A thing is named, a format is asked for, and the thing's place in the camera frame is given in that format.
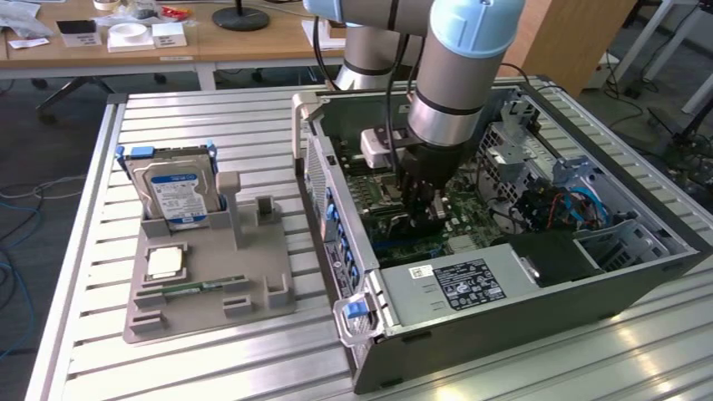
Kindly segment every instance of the power supply label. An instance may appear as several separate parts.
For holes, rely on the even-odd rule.
[[[482,259],[433,269],[433,274],[457,311],[506,297]]]
[[[207,214],[202,195],[195,193],[195,174],[162,175],[151,178],[153,193],[163,218],[171,223],[193,223]]]

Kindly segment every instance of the chair leg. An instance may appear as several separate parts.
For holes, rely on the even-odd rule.
[[[51,122],[50,121],[50,118],[49,117],[42,117],[42,116],[46,116],[47,114],[43,113],[43,111],[55,103],[58,102],[61,99],[63,99],[66,97],[67,94],[70,94],[74,90],[77,90],[81,85],[86,84],[86,82],[89,82],[89,79],[86,77],[75,77],[71,81],[69,81],[66,83],[66,85],[57,91],[51,94],[51,96],[49,98],[46,98],[43,100],[43,102],[34,108],[34,110],[37,111],[37,117],[39,118],[39,120],[42,120],[42,122]]]

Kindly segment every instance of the small box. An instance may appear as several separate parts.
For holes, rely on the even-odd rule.
[[[97,24],[93,21],[57,21],[57,28],[62,34],[63,45],[67,48],[101,44]]]
[[[186,46],[182,23],[155,23],[151,25],[153,44],[157,48]]]

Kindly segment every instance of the black cable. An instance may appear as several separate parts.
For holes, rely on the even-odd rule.
[[[415,64],[409,73],[409,82],[405,85],[405,94],[410,94],[410,86],[413,85],[413,79],[415,78],[415,71],[421,65],[421,59],[423,58],[423,48],[425,48],[425,38],[421,41],[421,50],[418,50],[418,57],[415,59]]]
[[[393,60],[393,65],[390,66],[389,83],[386,84],[386,93],[385,93],[386,137],[389,140],[390,165],[393,168],[393,173],[397,176],[397,180],[401,180],[401,175],[399,175],[397,148],[393,145],[393,121],[390,117],[390,92],[393,90],[393,83],[397,77],[398,66],[401,65],[401,62],[403,61],[405,48],[409,46],[409,37],[410,35],[401,34],[401,37],[398,38],[397,55]]]
[[[635,119],[636,117],[640,117],[643,115],[643,109],[639,107],[638,104],[632,103],[632,102],[628,102],[627,100],[622,99],[620,98],[620,92],[619,92],[619,83],[616,82],[615,80],[615,75],[614,75],[614,69],[611,68],[611,60],[608,58],[608,49],[606,50],[606,65],[607,65],[607,68],[608,68],[608,78],[614,81],[612,83],[608,82],[608,79],[606,80],[606,85],[607,85],[607,88],[603,89],[603,94],[611,98],[612,100],[616,100],[630,106],[632,106],[635,108],[635,113],[615,120],[611,124],[607,125],[608,129],[612,129],[612,127],[618,124],[620,124],[623,121],[628,120],[628,119]]]
[[[7,253],[2,250],[2,248],[0,248],[0,256],[3,257],[5,261],[7,262],[7,266],[10,267],[11,270],[14,270],[14,267],[11,265],[11,260],[10,260],[10,255],[7,255]],[[17,290],[17,280],[14,279],[14,274],[11,274],[11,270],[9,271],[9,277],[11,279],[11,282],[10,282],[10,291],[7,292],[7,297],[2,300],[2,302],[0,302],[0,312],[2,311],[3,307],[7,306],[7,304],[10,303],[11,301],[11,298],[14,297],[14,292]]]
[[[35,184],[13,184],[13,185],[6,185],[6,186],[3,186],[2,188],[0,188],[0,192],[1,192],[2,190],[6,190],[7,188],[10,188],[10,187],[13,187],[13,186],[31,186],[33,188],[37,188],[37,187],[38,187]],[[39,191],[38,191],[37,194],[38,194],[38,196],[39,196],[39,200],[38,200],[38,202],[37,202],[37,206],[34,206],[34,209],[35,209],[37,211],[39,211],[39,209],[42,208],[42,202],[43,202],[43,190],[42,190],[41,187],[38,187],[38,189],[39,189]],[[29,215],[26,216],[26,218],[22,220],[22,222],[21,222],[19,224],[17,224],[17,225],[14,226],[14,228],[13,228],[11,230],[9,230],[2,236],[0,236],[0,241],[2,241],[7,236],[10,236],[11,234],[14,234],[14,233],[17,232],[17,230],[19,230],[19,228],[22,228],[23,225],[25,225],[26,223],[30,222],[31,217],[34,217],[34,215],[35,215],[35,214],[30,212]]]
[[[524,82],[526,84],[528,85],[530,84],[530,79],[528,77],[526,76],[526,73],[524,71],[514,64],[510,64],[510,63],[499,63],[499,65],[503,65],[506,67],[510,67],[511,69],[517,69],[517,72],[519,73],[519,75],[522,76],[522,78],[524,79]]]
[[[314,16],[314,27],[311,27],[311,47],[314,48],[314,58],[315,63],[319,65],[319,71],[322,72],[323,79],[329,81],[329,84],[331,85],[333,90],[341,90],[338,86],[335,86],[334,80],[326,74],[326,65],[323,65],[323,58],[322,58],[322,49],[319,48],[319,18]]]
[[[566,91],[566,89],[563,89],[559,85],[547,85],[547,86],[542,86],[540,88],[536,88],[536,92],[539,92],[542,89],[558,89],[560,90],[564,94],[568,94],[568,92]]]

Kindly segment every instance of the aluminum extrusion table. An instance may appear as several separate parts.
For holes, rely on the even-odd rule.
[[[710,399],[711,260],[606,321],[382,392],[350,392],[289,155],[291,94],[321,88],[135,94],[106,106],[26,399]],[[544,93],[554,106],[713,243],[710,214],[554,90]],[[579,154],[555,126],[540,134],[564,157]],[[238,198],[270,194],[281,204],[297,311],[129,346],[119,333],[141,207],[111,150],[207,139],[219,169],[242,173]]]

